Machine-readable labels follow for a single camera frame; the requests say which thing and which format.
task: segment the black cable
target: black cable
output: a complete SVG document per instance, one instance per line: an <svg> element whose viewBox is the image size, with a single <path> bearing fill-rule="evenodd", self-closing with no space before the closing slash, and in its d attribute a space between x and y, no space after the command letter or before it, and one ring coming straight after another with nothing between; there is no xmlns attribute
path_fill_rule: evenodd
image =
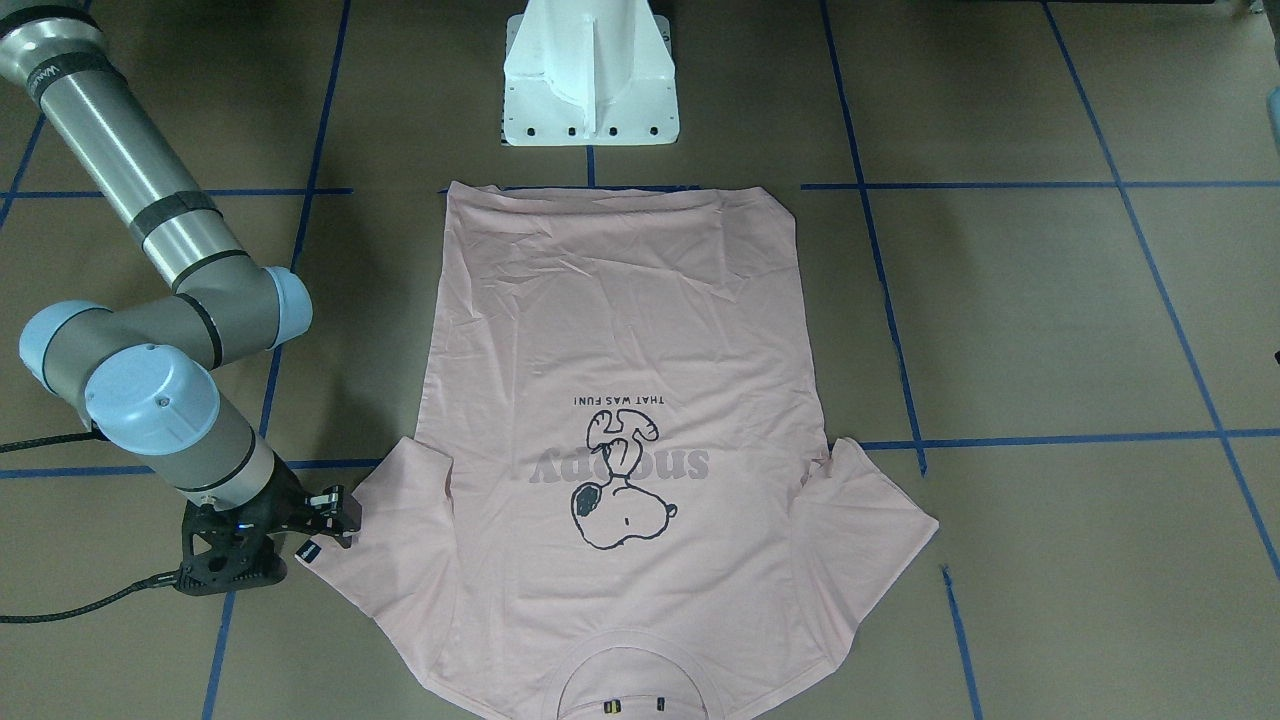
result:
<svg viewBox="0 0 1280 720"><path fill-rule="evenodd" d="M102 430L93 428L87 433L72 433L68 436L52 436L35 439L20 439L18 442L6 442L0 445L0 452L14 452L17 450L31 450L33 447L61 445L64 442L82 442L86 439L106 439L106 436L102 434Z"/></svg>
<svg viewBox="0 0 1280 720"><path fill-rule="evenodd" d="M106 607L129 593L151 588L166 588L177 582L178 571L170 570L169 573L160 573L157 575L151 575L145 580L138 580L123 591L110 597L104 597L97 602L86 605L84 607L77 607L76 610L68 610L65 612L51 612L49 615L0 615L0 623L52 623L54 620L67 620L68 618L76 618L77 615L83 615L86 612Z"/></svg>

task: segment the snoopy graphic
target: snoopy graphic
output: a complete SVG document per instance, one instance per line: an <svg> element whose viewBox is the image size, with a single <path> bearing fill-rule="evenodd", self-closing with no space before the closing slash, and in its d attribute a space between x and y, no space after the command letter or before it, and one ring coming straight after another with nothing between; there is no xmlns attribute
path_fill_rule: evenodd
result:
<svg viewBox="0 0 1280 720"><path fill-rule="evenodd" d="M658 425L639 410L600 410L586 425L586 447L599 452L609 482L582 483L573 491L573 523L591 547L613 550L631 538L660 536L676 506L631 484L645 442L658 439Z"/></svg>

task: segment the pink t-shirt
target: pink t-shirt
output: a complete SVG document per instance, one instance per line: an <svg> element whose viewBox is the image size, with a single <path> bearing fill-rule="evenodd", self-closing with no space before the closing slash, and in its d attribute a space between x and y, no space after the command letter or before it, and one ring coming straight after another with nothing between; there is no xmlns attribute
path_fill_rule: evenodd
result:
<svg viewBox="0 0 1280 720"><path fill-rule="evenodd" d="M413 438L307 568L483 717L748 719L835 671L937 529L828 452L763 190L449 188Z"/></svg>

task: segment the shirt sleeve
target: shirt sleeve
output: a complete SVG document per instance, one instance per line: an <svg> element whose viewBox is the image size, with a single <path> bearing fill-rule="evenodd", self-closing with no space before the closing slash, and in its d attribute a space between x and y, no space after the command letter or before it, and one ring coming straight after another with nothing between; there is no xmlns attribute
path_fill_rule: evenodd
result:
<svg viewBox="0 0 1280 720"><path fill-rule="evenodd" d="M303 565L372 618L421 682L440 655L458 585L453 461L403 438L352 496L362 519L352 546L312 538Z"/></svg>
<svg viewBox="0 0 1280 720"><path fill-rule="evenodd" d="M814 464L791 505L804 612L840 665L863 619L938 529L851 439Z"/></svg>

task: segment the tiled floor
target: tiled floor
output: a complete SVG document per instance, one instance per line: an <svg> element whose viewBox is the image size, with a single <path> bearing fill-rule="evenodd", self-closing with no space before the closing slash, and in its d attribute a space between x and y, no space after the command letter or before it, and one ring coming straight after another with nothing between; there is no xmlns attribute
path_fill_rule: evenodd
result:
<svg viewBox="0 0 1280 720"><path fill-rule="evenodd" d="M315 324L278 364L216 373L305 482L358 482L413 429L451 179L762 184L796 215L829 436L867 443L942 523L841 671L769 716L1275 717L1280 156L1262 99L1280 69L1265 18L687 0L672 12L680 142L517 150L498 114L522 5L93 3L246 247L311 288ZM4 91L10 348L51 302L164 292L37 117ZM0 383L0 439L78 429L13 350ZM168 569L180 509L106 445L5 455L0 612ZM468 716L294 570L234 598L148 592L0 628L0 717Z"/></svg>

